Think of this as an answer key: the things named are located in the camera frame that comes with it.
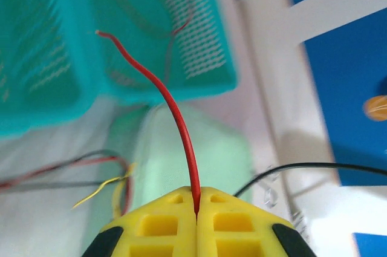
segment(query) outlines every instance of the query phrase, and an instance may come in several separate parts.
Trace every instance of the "white wall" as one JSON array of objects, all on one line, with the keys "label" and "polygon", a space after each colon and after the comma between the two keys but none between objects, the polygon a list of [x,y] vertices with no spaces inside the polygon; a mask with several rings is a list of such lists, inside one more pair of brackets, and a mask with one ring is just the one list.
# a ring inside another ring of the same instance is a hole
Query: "white wall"
[{"label": "white wall", "polygon": [[[387,0],[242,0],[280,161],[332,161],[303,41],[387,7]],[[335,173],[297,170],[291,200],[309,217],[318,256],[356,256],[353,232],[387,235],[387,187],[339,187]]]}]

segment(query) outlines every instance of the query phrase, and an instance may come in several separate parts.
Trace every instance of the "square hole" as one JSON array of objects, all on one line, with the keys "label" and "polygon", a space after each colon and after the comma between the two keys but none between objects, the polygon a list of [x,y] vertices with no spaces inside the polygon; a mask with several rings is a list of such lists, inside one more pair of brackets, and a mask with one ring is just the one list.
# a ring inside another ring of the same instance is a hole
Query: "square hole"
[{"label": "square hole", "polygon": [[225,203],[225,199],[221,198],[220,196],[218,195],[212,195],[211,196],[211,203]]},{"label": "square hole", "polygon": [[175,236],[178,218],[166,215],[148,215],[144,217],[138,231],[139,236]]},{"label": "square hole", "polygon": [[174,195],[172,198],[169,199],[169,202],[172,204],[181,204],[183,203],[183,201],[183,196],[180,194]]},{"label": "square hole", "polygon": [[222,232],[252,232],[253,224],[246,213],[218,213],[213,218],[213,229]]},{"label": "square hole", "polygon": [[172,245],[131,246],[131,257],[172,257],[174,247]]},{"label": "square hole", "polygon": [[264,257],[258,240],[217,240],[218,257]]}]

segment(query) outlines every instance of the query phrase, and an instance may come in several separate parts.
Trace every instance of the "black wire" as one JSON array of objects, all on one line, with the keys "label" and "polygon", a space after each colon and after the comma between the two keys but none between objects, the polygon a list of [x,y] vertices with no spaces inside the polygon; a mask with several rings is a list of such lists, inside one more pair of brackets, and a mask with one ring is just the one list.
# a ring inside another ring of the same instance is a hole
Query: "black wire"
[{"label": "black wire", "polygon": [[[72,165],[74,163],[80,162],[81,160],[84,160],[85,158],[93,157],[93,156],[96,156],[96,155],[103,155],[103,156],[106,156],[106,157],[110,157],[110,156],[112,156],[112,157],[121,157],[118,152],[110,150],[110,149],[95,150],[95,151],[91,151],[91,152],[88,152],[86,154],[83,154],[81,156],[72,158],[70,160],[61,161],[59,164],[54,165],[51,168],[47,169],[45,172],[39,174],[39,176],[44,175],[44,174],[46,174],[48,172],[56,171],[57,169],[60,169],[60,168],[65,168],[65,167],[67,167],[69,165]],[[8,178],[6,180],[0,180],[0,183],[5,183],[7,181],[12,181],[15,178],[17,178],[17,177],[11,177],[11,178]]]},{"label": "black wire", "polygon": [[247,191],[250,186],[259,182],[263,178],[267,177],[270,174],[275,174],[276,172],[286,171],[293,168],[339,168],[339,169],[349,169],[353,171],[364,171],[370,172],[373,174],[380,174],[387,177],[387,171],[379,168],[371,168],[369,166],[362,166],[356,164],[340,164],[340,163],[327,163],[327,162],[304,162],[304,163],[292,163],[277,168],[270,169],[266,172],[256,175],[252,180],[245,184],[239,191],[234,194],[234,197],[240,197],[245,191]]}]

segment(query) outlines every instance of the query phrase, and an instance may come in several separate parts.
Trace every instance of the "electrical wire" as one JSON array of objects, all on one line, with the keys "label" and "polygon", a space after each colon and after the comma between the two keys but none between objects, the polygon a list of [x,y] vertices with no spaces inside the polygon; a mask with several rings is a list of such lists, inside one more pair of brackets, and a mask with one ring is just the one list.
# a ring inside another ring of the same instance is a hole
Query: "electrical wire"
[{"label": "electrical wire", "polygon": [[120,203],[121,203],[122,190],[125,188],[125,184],[127,183],[126,180],[130,179],[130,175],[132,174],[133,167],[134,167],[134,164],[131,164],[128,167],[128,170],[126,171],[126,174],[122,177],[114,177],[114,178],[111,178],[110,180],[104,181],[93,193],[83,198],[82,200],[78,201],[73,206],[73,209],[75,209],[77,206],[83,204],[87,200],[90,200],[91,198],[96,196],[106,185],[119,181],[120,183],[116,186],[112,195],[113,219],[117,219],[118,217],[124,215],[126,213],[126,210],[128,209],[128,203],[126,202],[124,210],[121,210]]},{"label": "electrical wire", "polygon": [[100,186],[103,181],[75,181],[75,182],[50,182],[50,183],[28,183],[19,184],[2,191],[2,194],[15,194],[19,192],[32,192],[36,190],[50,190],[50,189],[74,189],[80,187]]},{"label": "electrical wire", "polygon": [[188,17],[187,21],[180,26],[178,29],[174,30],[171,34],[171,39],[168,43],[167,52],[165,54],[165,69],[164,69],[164,82],[167,85],[169,82],[169,76],[171,75],[171,67],[172,67],[172,51],[175,43],[175,38],[179,32],[181,32],[194,18],[194,10],[190,0],[187,0],[188,5]]},{"label": "electrical wire", "polygon": [[[104,157],[104,158],[87,159],[88,157],[92,157],[95,155],[104,155],[104,156],[108,155],[108,156]],[[130,180],[130,177],[126,176],[126,173],[128,171],[128,166],[127,166],[125,160],[121,156],[119,156],[118,153],[116,153],[112,150],[109,150],[109,149],[92,151],[92,152],[86,153],[84,155],[81,155],[80,157],[76,157],[76,158],[66,160],[66,161],[61,161],[61,162],[55,163],[55,164],[49,164],[48,166],[44,166],[44,167],[39,168],[35,171],[27,172],[24,175],[14,177],[14,178],[11,178],[8,180],[0,181],[0,192],[7,191],[7,190],[14,188],[14,187],[19,187],[20,183],[23,181],[31,180],[31,179],[39,177],[43,174],[46,174],[46,173],[49,173],[52,171],[56,171],[58,169],[61,169],[61,168],[67,167],[67,166],[79,166],[79,165],[84,166],[84,165],[91,165],[91,164],[107,163],[107,162],[111,162],[111,161],[117,162],[122,167],[123,176],[115,178],[113,180],[104,181],[102,183],[96,183],[96,182],[87,183],[87,186],[99,184],[99,186],[101,187],[100,189],[102,189],[102,187],[105,186],[107,183],[113,183],[116,181],[125,180],[125,197],[124,197],[125,201],[124,201],[124,211],[123,212],[126,212],[128,207],[129,207],[129,203],[130,203],[130,199],[131,199],[131,188],[130,188],[131,180]],[[68,183],[67,187],[74,187],[74,185],[76,185],[76,184]],[[56,187],[57,188],[64,188],[65,186],[64,185],[57,185]]]},{"label": "electrical wire", "polygon": [[281,171],[287,171],[294,168],[335,168],[335,169],[346,169],[352,171],[363,171],[370,172],[372,174],[384,175],[387,177],[387,171],[379,168],[371,168],[369,166],[362,166],[356,164],[341,164],[341,163],[327,163],[327,162],[303,162],[303,163],[292,163],[276,168],[270,169],[266,172],[256,175],[252,180],[245,184],[239,191],[234,194],[234,197],[240,197],[245,191],[247,191],[253,184],[259,182],[263,178],[275,174]]},{"label": "electrical wire", "polygon": [[[85,160],[86,158],[92,157],[95,155],[109,155],[109,157],[99,158],[97,160]],[[23,181],[30,180],[32,178],[38,177],[48,172],[56,171],[58,169],[61,169],[70,165],[78,165],[80,162],[86,165],[86,164],[93,164],[93,163],[102,163],[107,161],[117,161],[121,164],[122,168],[126,171],[126,163],[124,159],[118,156],[111,156],[111,155],[117,155],[117,153],[114,151],[110,151],[108,149],[102,149],[102,150],[92,151],[92,152],[83,154],[80,157],[76,157],[70,160],[58,162],[55,164],[49,164],[35,171],[27,172],[26,174],[21,175],[19,177],[14,177],[10,180],[0,181],[0,189],[8,189],[9,187],[16,186]]]},{"label": "electrical wire", "polygon": [[101,32],[99,30],[96,31],[96,34],[98,34],[101,37],[105,37],[110,39],[114,45],[118,48],[119,52],[122,54],[122,56],[130,63],[136,70],[141,72],[145,77],[147,77],[160,91],[161,95],[164,97],[169,109],[171,110],[171,113],[176,121],[177,128],[179,130],[181,140],[183,142],[184,151],[186,153],[187,157],[187,164],[188,164],[188,171],[189,171],[189,177],[190,177],[190,183],[191,183],[191,192],[192,192],[192,198],[193,198],[193,208],[196,213],[196,215],[199,212],[199,205],[200,205],[200,181],[199,181],[199,173],[197,168],[197,163],[195,159],[195,153],[194,148],[192,147],[192,142],[189,137],[187,126],[184,122],[184,118],[181,115],[181,112],[168,91],[168,89],[165,87],[163,82],[156,77],[154,74],[152,74],[147,68],[145,68],[143,65],[139,64],[126,50],[125,47],[121,44],[121,42],[112,34]]}]

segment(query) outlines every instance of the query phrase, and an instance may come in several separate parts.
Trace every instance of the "orange object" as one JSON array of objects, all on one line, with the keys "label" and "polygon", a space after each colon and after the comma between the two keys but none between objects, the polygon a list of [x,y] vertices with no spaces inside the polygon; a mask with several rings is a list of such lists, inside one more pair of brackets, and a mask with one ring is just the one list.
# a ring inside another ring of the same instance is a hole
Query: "orange object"
[{"label": "orange object", "polygon": [[371,120],[387,120],[387,96],[377,96],[370,98],[364,104],[364,112]]}]

